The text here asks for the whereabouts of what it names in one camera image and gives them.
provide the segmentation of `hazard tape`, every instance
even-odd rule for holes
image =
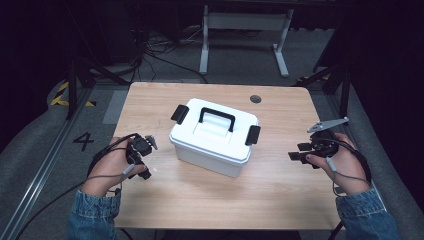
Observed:
[[[57,90],[56,96],[53,98],[53,101],[50,103],[51,106],[53,105],[61,105],[61,106],[69,106],[69,101],[62,100],[63,93],[66,91],[66,89],[69,86],[68,80],[64,80],[62,85],[60,85],[59,90]],[[86,107],[95,107],[97,102],[95,101],[87,101],[85,103]]]

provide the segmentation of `dark background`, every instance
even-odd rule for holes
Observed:
[[[357,2],[365,8],[355,13],[295,11],[292,27],[337,27],[317,66],[349,63],[352,84],[380,142],[424,209],[423,4]],[[66,75],[71,53],[103,66],[126,62],[134,57],[134,40],[142,42],[149,29],[177,39],[185,27],[201,24],[200,11],[192,11],[199,6],[139,7],[134,1],[2,2],[0,151],[47,110],[47,95]],[[175,19],[172,25],[169,18]]]

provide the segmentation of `storage box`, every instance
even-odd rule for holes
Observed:
[[[230,177],[239,176],[260,132],[255,115],[195,98],[171,119],[177,123],[169,139],[178,159]]]

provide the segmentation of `tabletop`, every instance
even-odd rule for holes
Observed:
[[[259,96],[253,103],[251,96]],[[169,140],[179,104],[198,98],[254,114],[261,132],[238,177],[177,158]],[[133,83],[114,136],[154,135],[144,157],[152,177],[123,183],[117,227],[153,229],[333,229],[340,219],[330,179],[291,161],[319,120],[304,88],[188,83]]]

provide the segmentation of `denim sleeve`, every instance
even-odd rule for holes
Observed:
[[[78,190],[69,216],[66,239],[117,239],[114,218],[119,213],[120,203],[120,193],[114,197],[96,197]]]
[[[347,239],[400,239],[394,218],[387,212],[374,188],[338,197],[336,204]]]

